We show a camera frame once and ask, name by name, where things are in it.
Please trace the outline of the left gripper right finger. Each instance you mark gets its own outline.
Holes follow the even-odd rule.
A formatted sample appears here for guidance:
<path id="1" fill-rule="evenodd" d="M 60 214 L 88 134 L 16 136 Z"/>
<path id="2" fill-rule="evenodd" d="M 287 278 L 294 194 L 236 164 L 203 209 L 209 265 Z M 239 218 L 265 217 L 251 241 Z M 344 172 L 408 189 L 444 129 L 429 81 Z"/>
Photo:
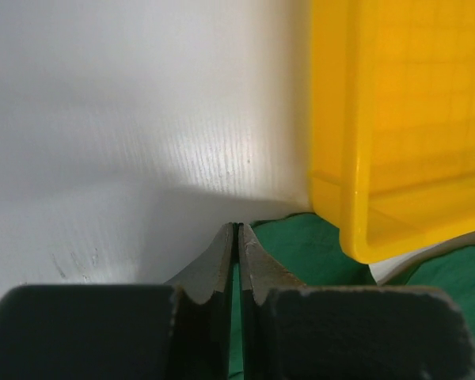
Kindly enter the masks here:
<path id="1" fill-rule="evenodd" d="M 240 225 L 247 379 L 475 379 L 475 338 L 434 287 L 310 287 Z"/>

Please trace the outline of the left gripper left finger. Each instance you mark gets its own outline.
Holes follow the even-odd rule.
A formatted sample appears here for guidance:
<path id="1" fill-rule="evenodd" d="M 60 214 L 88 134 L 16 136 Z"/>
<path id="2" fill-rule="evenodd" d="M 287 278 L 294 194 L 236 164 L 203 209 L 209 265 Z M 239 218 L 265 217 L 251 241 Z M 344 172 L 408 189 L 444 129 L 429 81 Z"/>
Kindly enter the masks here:
<path id="1" fill-rule="evenodd" d="M 236 227 L 163 284 L 15 287 L 0 299 L 0 379 L 224 379 Z"/>

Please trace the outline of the green t-shirt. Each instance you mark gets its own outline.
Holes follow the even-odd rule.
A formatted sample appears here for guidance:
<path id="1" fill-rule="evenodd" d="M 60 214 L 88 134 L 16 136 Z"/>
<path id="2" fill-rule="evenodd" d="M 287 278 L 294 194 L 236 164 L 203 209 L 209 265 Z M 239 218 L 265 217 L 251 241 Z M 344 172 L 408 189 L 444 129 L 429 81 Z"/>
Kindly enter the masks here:
<path id="1" fill-rule="evenodd" d="M 309 285 L 374 283 L 368 266 L 340 250 L 338 229 L 313 214 L 252 225 L 263 247 Z M 462 308 L 475 336 L 475 245 L 409 265 L 392 284 L 440 287 Z"/>

